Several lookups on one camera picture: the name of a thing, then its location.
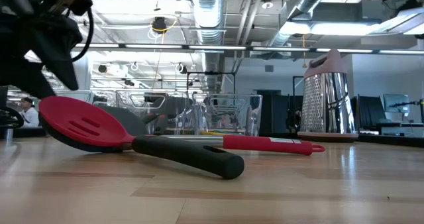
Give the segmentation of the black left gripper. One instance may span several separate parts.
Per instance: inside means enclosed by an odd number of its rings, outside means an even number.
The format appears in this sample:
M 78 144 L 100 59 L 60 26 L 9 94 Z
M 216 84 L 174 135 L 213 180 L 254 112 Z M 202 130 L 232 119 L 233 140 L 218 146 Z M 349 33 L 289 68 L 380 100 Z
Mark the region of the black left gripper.
M 57 15 L 43 11 L 40 4 L 41 0 L 0 0 L 0 85 L 43 99 L 55 92 L 42 74 L 42 65 L 68 89 L 79 89 L 74 62 L 82 54 L 72 57 L 71 50 L 82 41 L 82 34 L 69 18 L 71 11 Z M 28 51 L 41 63 L 28 61 Z

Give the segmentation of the red slotted spoon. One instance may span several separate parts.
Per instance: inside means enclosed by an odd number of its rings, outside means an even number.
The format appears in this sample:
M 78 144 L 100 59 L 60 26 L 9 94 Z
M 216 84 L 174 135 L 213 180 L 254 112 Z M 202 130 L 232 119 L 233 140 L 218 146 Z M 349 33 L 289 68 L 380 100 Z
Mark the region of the red slotted spoon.
M 315 152 L 325 152 L 325 148 L 318 144 L 272 137 L 223 135 L 221 149 L 178 137 L 170 138 L 163 135 L 136 137 L 130 135 L 124 126 L 105 110 L 71 97 L 50 96 L 42 99 L 39 114 L 60 134 L 93 148 L 117 148 L 129 144 L 135 152 L 156 157 L 178 154 L 188 156 L 224 154 L 226 149 L 283 152 L 306 156 Z

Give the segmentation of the black spatula thick black handle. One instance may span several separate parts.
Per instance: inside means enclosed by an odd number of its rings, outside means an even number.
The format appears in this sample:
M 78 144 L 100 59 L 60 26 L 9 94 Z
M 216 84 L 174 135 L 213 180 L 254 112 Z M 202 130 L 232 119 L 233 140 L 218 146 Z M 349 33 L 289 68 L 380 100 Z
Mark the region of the black spatula thick black handle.
M 70 105 L 40 104 L 43 121 L 65 144 L 88 152 L 135 152 L 171 160 L 231 180 L 244 171 L 244 160 L 236 154 L 207 145 L 195 146 L 182 139 L 128 134 L 101 108 L 77 100 Z

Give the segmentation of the white column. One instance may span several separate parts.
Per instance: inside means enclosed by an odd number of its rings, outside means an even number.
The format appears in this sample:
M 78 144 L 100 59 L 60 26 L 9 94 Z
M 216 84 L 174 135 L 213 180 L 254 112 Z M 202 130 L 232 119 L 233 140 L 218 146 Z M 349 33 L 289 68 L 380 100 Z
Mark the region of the white column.
M 90 57 L 86 54 L 75 61 L 73 65 L 79 89 L 89 90 L 91 88 L 91 71 L 93 67 Z

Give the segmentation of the clear plastic bin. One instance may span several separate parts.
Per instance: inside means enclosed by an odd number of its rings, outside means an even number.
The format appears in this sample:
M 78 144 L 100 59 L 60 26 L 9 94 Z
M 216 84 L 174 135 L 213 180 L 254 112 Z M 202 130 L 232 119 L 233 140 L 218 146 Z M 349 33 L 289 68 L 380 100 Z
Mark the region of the clear plastic bin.
M 262 96 L 254 94 L 193 94 L 195 133 L 240 131 L 257 137 L 260 130 Z
M 76 91 L 71 91 L 66 89 L 56 89 L 55 92 L 58 96 L 71 97 L 100 108 L 117 106 L 116 93 L 110 90 L 79 89 Z
M 179 129 L 182 127 L 180 121 L 185 117 L 186 111 L 191 109 L 192 101 L 187 97 L 186 94 L 177 91 L 171 92 L 130 92 L 130 91 L 118 91 L 117 92 L 117 105 L 119 108 L 118 120 L 132 135 L 153 135 L 155 121 L 145 125 L 142 118 L 149 112 L 150 106 L 153 103 L 155 97 L 160 96 L 173 96 L 173 97 L 184 97 L 189 102 L 189 105 L 185 111 L 178 115 L 174 119 L 168 121 L 168 129 L 171 130 L 171 135 L 179 133 Z

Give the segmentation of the person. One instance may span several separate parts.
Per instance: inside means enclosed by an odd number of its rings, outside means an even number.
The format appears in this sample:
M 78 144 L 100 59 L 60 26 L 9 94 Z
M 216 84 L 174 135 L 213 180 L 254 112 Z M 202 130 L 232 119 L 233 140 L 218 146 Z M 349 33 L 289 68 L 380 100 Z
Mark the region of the person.
M 39 126 L 38 111 L 34 108 L 34 101 L 29 97 L 24 97 L 20 102 L 21 111 L 19 112 L 23 118 L 23 128 L 36 128 Z

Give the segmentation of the long ceiling light bar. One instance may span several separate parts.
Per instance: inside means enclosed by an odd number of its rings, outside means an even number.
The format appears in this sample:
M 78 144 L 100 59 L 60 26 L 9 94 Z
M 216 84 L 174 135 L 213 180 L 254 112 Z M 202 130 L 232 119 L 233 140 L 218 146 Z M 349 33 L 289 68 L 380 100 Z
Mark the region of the long ceiling light bar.
M 249 52 L 304 52 L 304 53 L 326 53 L 330 48 L 316 47 L 266 47 L 266 46 L 221 46 L 221 45 L 192 45 L 192 44 L 111 44 L 93 43 L 89 45 L 91 49 L 139 49 L 139 50 L 212 50 L 212 51 L 249 51 Z M 377 54 L 377 55 L 403 55 L 403 56 L 424 56 L 424 50 L 393 50 L 393 49 L 363 49 L 363 48 L 338 48 L 344 54 Z

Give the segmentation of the black room partition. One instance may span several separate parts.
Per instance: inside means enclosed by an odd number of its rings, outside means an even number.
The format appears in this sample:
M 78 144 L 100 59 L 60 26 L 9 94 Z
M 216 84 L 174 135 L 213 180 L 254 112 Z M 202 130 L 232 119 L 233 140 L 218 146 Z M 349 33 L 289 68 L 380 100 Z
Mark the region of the black room partition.
M 301 95 L 282 95 L 280 90 L 258 90 L 262 96 L 260 136 L 284 137 L 296 133 L 301 123 Z

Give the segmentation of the background computer monitor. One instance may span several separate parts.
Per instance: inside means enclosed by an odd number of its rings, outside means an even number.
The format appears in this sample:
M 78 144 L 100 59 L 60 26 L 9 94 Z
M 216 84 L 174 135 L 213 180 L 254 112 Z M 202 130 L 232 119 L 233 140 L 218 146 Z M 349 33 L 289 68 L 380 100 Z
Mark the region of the background computer monitor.
M 407 117 L 410 113 L 410 99 L 404 94 L 383 94 L 384 111 L 386 113 L 401 113 Z

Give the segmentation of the silver corrugated air duct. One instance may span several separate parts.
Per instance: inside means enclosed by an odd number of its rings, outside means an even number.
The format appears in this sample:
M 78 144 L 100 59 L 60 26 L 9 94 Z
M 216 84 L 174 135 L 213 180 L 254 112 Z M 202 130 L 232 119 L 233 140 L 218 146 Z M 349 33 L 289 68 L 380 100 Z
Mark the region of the silver corrugated air duct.
M 223 45 L 224 32 L 218 31 L 223 28 L 224 0 L 192 0 L 193 17 L 195 25 L 200 28 L 197 33 L 200 45 Z M 201 55 L 203 72 L 221 72 L 221 55 L 217 52 L 204 52 Z M 205 75 L 204 92 L 216 93 L 221 88 L 222 75 Z

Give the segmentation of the black aluminium table frame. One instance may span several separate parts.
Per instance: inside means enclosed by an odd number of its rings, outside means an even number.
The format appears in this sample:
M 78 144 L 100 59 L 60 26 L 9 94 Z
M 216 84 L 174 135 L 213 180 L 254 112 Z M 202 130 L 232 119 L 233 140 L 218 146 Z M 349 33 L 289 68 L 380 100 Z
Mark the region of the black aluminium table frame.
M 30 137 L 46 137 L 47 132 L 43 128 L 37 129 L 15 129 L 13 131 L 13 137 L 16 138 L 30 138 Z M 342 138 L 312 138 L 312 141 L 316 142 L 369 142 L 377 144 L 390 144 L 396 146 L 410 146 L 417 148 L 424 148 L 423 137 L 401 137 L 401 136 L 386 136 L 386 135 L 367 135 L 359 134 L 357 139 L 344 140 Z

